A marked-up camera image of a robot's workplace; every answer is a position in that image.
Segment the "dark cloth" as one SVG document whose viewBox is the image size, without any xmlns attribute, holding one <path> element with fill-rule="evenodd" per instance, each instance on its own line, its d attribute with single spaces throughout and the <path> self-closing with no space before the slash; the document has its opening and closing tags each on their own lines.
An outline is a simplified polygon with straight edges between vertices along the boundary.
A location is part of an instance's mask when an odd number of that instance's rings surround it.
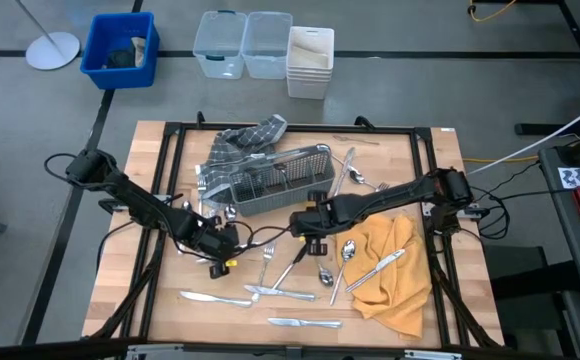
<svg viewBox="0 0 580 360">
<path fill-rule="evenodd" d="M 133 48 L 118 49 L 107 54 L 103 68 L 134 68 L 136 66 L 135 50 Z"/>
</svg>

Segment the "short silver spoon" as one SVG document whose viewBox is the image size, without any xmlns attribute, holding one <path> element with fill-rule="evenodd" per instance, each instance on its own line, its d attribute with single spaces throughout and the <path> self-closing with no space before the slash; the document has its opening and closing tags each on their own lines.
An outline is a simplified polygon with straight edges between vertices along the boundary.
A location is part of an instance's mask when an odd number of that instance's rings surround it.
<svg viewBox="0 0 580 360">
<path fill-rule="evenodd" d="M 319 279 L 321 283 L 325 287 L 332 287 L 334 285 L 334 278 L 331 271 L 327 269 L 318 258 L 316 258 L 315 261 L 318 267 Z"/>
</svg>

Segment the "grey mesh silverware basket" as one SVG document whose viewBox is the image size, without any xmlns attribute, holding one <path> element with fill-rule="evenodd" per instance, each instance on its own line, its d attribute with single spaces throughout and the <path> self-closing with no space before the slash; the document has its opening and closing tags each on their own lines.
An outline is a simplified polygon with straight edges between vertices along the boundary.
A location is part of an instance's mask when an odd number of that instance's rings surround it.
<svg viewBox="0 0 580 360">
<path fill-rule="evenodd" d="M 327 151 L 316 145 L 256 157 L 230 173 L 230 191 L 245 217 L 308 200 L 311 190 L 330 191 L 335 170 Z"/>
</svg>

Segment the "clear plastic bin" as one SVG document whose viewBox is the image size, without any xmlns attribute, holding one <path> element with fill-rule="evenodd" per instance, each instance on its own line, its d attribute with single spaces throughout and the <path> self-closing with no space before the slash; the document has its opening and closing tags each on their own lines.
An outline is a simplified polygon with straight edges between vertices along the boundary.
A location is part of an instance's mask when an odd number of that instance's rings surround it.
<svg viewBox="0 0 580 360">
<path fill-rule="evenodd" d="M 258 11 L 247 16 L 241 54 L 251 78 L 286 78 L 287 47 L 292 25 L 293 16 L 289 13 Z"/>
</svg>

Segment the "white round-base floor stand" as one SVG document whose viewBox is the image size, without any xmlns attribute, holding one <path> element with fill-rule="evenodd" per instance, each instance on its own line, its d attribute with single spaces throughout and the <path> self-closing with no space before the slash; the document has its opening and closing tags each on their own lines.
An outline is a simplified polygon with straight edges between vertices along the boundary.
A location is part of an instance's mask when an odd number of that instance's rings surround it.
<svg viewBox="0 0 580 360">
<path fill-rule="evenodd" d="M 26 17 L 41 32 L 25 51 L 26 63 L 36 70 L 50 71 L 70 64 L 79 54 L 79 39 L 68 32 L 48 32 L 21 0 L 14 0 Z"/>
</svg>

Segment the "beige folded item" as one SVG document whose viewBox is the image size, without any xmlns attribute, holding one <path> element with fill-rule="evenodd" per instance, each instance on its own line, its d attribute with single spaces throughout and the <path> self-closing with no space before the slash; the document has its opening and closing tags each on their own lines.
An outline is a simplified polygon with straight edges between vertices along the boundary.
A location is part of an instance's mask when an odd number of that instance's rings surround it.
<svg viewBox="0 0 580 360">
<path fill-rule="evenodd" d="M 133 46 L 134 66 L 141 67 L 145 58 L 146 39 L 144 37 L 132 37 L 131 43 Z"/>
</svg>

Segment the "grey checked dish towel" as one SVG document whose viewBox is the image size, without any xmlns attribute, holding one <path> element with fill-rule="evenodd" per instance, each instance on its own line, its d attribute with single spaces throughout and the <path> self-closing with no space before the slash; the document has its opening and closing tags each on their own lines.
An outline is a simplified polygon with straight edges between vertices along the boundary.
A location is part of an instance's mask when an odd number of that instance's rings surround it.
<svg viewBox="0 0 580 360">
<path fill-rule="evenodd" d="M 233 203 L 229 175 L 236 164 L 250 159 L 254 154 L 274 153 L 274 145 L 286 129 L 287 121 L 274 114 L 255 126 L 217 133 L 206 162 L 200 165 L 200 176 L 206 186 L 202 201 L 206 204 Z"/>
</svg>

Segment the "beige cloth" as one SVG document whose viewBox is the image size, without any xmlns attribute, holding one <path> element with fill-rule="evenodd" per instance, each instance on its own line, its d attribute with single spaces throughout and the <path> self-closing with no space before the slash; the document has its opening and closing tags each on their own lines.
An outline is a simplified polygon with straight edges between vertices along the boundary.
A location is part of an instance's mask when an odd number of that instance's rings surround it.
<svg viewBox="0 0 580 360">
<path fill-rule="evenodd" d="M 329 58 L 326 54 L 292 46 L 288 53 L 288 65 L 291 67 L 330 69 Z"/>
</svg>

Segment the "long silver spoon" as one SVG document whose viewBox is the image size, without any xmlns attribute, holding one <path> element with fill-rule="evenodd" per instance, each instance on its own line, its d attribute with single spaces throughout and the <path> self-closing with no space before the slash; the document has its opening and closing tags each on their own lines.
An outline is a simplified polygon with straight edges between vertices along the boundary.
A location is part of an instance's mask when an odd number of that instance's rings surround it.
<svg viewBox="0 0 580 360">
<path fill-rule="evenodd" d="M 356 253 L 356 243 L 354 240 L 349 239 L 347 240 L 343 247 L 341 248 L 341 258 L 342 258 L 342 264 L 338 273 L 338 276 L 336 278 L 336 281 L 334 283 L 334 288 L 333 291 L 331 293 L 331 297 L 330 297 L 330 301 L 329 301 L 329 305 L 333 306 L 336 302 L 336 298 L 337 298 L 337 294 L 340 288 L 340 284 L 343 278 L 343 274 L 344 274 L 344 270 L 346 267 L 347 262 L 355 255 Z"/>
</svg>

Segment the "blue plastic bin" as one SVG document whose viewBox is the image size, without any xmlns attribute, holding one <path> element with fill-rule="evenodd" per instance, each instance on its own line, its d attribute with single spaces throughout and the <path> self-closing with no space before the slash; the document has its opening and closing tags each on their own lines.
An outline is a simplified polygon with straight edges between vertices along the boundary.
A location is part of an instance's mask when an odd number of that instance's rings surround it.
<svg viewBox="0 0 580 360">
<path fill-rule="evenodd" d="M 133 48 L 132 37 L 146 39 L 143 65 L 103 68 L 110 51 Z M 155 79 L 159 46 L 160 36 L 152 13 L 99 14 L 92 20 L 80 70 L 102 90 L 150 87 Z"/>
</svg>

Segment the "yellow terry towel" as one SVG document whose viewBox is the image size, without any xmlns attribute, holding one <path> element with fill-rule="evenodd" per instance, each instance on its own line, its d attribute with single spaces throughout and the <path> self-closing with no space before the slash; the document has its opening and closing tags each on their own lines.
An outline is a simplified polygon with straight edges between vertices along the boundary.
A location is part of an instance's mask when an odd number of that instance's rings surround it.
<svg viewBox="0 0 580 360">
<path fill-rule="evenodd" d="M 352 259 L 345 262 L 343 278 L 350 285 L 395 251 L 404 254 L 352 291 L 352 306 L 363 318 L 374 319 L 403 339 L 423 337 L 424 306 L 431 292 L 426 245 L 415 221 L 405 215 L 389 218 L 373 215 L 352 229 L 335 236 L 340 250 L 348 240 L 355 242 Z"/>
</svg>

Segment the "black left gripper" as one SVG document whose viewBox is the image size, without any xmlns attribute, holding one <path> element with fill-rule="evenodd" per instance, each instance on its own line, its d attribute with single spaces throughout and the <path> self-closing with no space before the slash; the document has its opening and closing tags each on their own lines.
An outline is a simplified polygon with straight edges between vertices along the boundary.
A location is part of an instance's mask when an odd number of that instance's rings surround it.
<svg viewBox="0 0 580 360">
<path fill-rule="evenodd" d="M 201 222 L 193 231 L 188 247 L 220 261 L 229 260 L 240 243 L 238 229 L 234 224 L 223 224 L 222 218 L 214 216 Z M 209 267 L 211 279 L 229 274 L 225 263 L 214 263 Z"/>
</svg>

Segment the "silver table knife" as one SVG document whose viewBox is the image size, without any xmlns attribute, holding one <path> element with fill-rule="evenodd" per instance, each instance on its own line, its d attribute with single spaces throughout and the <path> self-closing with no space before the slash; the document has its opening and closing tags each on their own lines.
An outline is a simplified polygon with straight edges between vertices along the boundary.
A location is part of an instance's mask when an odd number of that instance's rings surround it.
<svg viewBox="0 0 580 360">
<path fill-rule="evenodd" d="M 292 292 L 292 291 L 284 291 L 275 288 L 268 288 L 263 286 L 255 286 L 255 285 L 245 285 L 244 288 L 254 294 L 259 295 L 266 295 L 266 296 L 284 296 L 289 298 L 294 298 L 298 300 L 304 301 L 314 301 L 316 296 L 311 293 L 302 293 L 302 292 Z"/>
<path fill-rule="evenodd" d="M 397 259 L 399 259 L 401 256 L 403 256 L 405 254 L 405 252 L 406 252 L 405 249 L 399 249 L 399 250 L 391 253 L 390 255 L 387 255 L 386 257 L 384 257 L 383 259 L 381 259 L 377 263 L 377 265 L 371 271 L 369 271 L 368 273 L 366 273 L 365 275 L 363 275 L 361 278 L 357 279 L 351 285 L 348 285 L 347 288 L 345 289 L 345 291 L 347 293 L 350 293 L 353 290 L 357 289 L 362 284 L 364 284 L 366 281 L 368 281 L 370 278 L 372 278 L 373 276 L 375 276 L 376 274 L 378 274 L 379 272 L 381 272 L 388 265 L 390 265 L 391 263 L 393 263 Z"/>
<path fill-rule="evenodd" d="M 351 165 L 353 158 L 355 157 L 355 154 L 356 154 L 356 149 L 354 147 L 351 147 L 347 151 L 346 156 L 343 159 L 332 156 L 332 158 L 335 159 L 336 161 L 338 161 L 339 164 L 341 165 L 341 171 L 337 177 L 337 180 L 336 180 L 335 185 L 334 185 L 334 189 L 333 189 L 332 194 L 331 194 L 332 197 L 339 194 L 341 187 L 343 185 L 344 178 L 346 177 L 347 173 L 350 170 L 350 165 Z"/>
<path fill-rule="evenodd" d="M 318 321 L 318 320 L 302 320 L 296 318 L 278 318 L 270 317 L 268 322 L 277 326 L 286 327 L 322 327 L 330 329 L 340 329 L 343 326 L 341 321 Z"/>
<path fill-rule="evenodd" d="M 285 278 L 289 275 L 289 273 L 292 271 L 292 269 L 295 267 L 295 265 L 297 263 L 299 263 L 303 257 L 306 255 L 308 251 L 308 245 L 305 244 L 297 253 L 297 255 L 294 257 L 294 259 L 288 264 L 288 266 L 284 269 L 284 271 L 282 272 L 282 274 L 279 276 L 279 278 L 276 280 L 276 282 L 273 284 L 272 288 L 273 289 L 278 289 L 281 285 L 281 283 L 285 280 Z"/>
<path fill-rule="evenodd" d="M 253 302 L 251 300 L 240 300 L 240 299 L 231 299 L 225 297 L 217 297 L 209 294 L 204 293 L 197 293 L 197 292 L 190 292 L 190 291 L 180 291 L 179 294 L 189 300 L 193 301 L 201 301 L 201 302 L 217 302 L 217 303 L 224 303 L 229 305 L 234 305 L 243 308 L 249 308 L 252 306 Z"/>
</svg>

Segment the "white stacked bins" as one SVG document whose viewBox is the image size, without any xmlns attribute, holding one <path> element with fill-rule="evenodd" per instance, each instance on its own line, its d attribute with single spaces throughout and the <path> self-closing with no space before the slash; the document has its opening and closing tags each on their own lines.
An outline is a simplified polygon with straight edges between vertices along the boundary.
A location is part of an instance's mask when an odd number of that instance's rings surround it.
<svg viewBox="0 0 580 360">
<path fill-rule="evenodd" d="M 292 46 L 326 54 L 330 69 L 291 67 L 288 53 Z M 334 69 L 334 30 L 331 28 L 292 26 L 286 60 L 288 95 L 292 98 L 324 100 Z"/>
</svg>

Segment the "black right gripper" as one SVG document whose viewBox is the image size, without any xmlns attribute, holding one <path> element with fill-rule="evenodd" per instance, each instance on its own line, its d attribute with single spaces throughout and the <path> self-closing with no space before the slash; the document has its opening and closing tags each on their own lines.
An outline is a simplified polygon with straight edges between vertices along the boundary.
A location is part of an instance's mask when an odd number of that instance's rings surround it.
<svg viewBox="0 0 580 360">
<path fill-rule="evenodd" d="M 335 234 L 344 229 L 343 208 L 344 201 L 339 198 L 327 198 L 327 192 L 311 190 L 308 200 L 318 202 L 304 211 L 296 211 L 290 215 L 290 232 L 294 237 Z M 307 254 L 311 256 L 326 256 L 328 245 L 321 238 L 307 240 Z"/>
</svg>

